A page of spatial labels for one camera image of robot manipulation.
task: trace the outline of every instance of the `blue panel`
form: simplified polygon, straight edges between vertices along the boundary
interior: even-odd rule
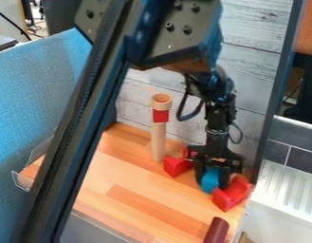
[[[71,29],[0,52],[0,242],[9,242],[25,193],[13,186],[35,145],[51,136],[91,46]]]

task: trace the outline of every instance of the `wooden surface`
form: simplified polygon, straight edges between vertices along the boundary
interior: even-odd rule
[[[193,170],[169,177],[151,160],[150,134],[117,123],[104,133],[74,209],[141,242],[202,242],[214,216],[229,223],[232,240],[245,205],[223,213],[194,180]],[[167,152],[179,156],[181,143]],[[40,161],[22,172],[34,178]]]
[[[297,52],[312,55],[312,0],[306,0],[303,20],[300,24]]]

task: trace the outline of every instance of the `blue block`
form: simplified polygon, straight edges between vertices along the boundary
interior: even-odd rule
[[[220,168],[212,167],[202,177],[201,188],[204,192],[211,194],[219,186]]]

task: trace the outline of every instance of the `screw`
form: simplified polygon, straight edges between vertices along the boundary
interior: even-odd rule
[[[178,10],[181,10],[182,9],[182,3],[180,0],[175,0],[174,1],[174,7]]]
[[[172,22],[167,22],[166,23],[166,29],[169,31],[173,31],[174,30],[174,24]]]
[[[95,16],[95,13],[92,10],[87,10],[85,14],[88,16],[89,19],[92,19]]]
[[[143,15],[143,23],[148,26],[151,23],[151,13],[146,11]]]
[[[192,11],[198,12],[200,10],[199,5],[196,2],[191,3]]]
[[[136,35],[136,41],[141,44],[143,41],[143,33],[141,31],[138,31],[137,35]]]
[[[191,34],[193,30],[190,26],[184,26],[183,31],[185,34]]]

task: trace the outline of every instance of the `cardboard tube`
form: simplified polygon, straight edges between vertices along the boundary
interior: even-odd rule
[[[167,94],[156,94],[151,99],[151,106],[156,111],[169,111],[173,105],[173,99]],[[152,158],[161,162],[166,156],[166,122],[155,122],[153,118],[151,130]]]

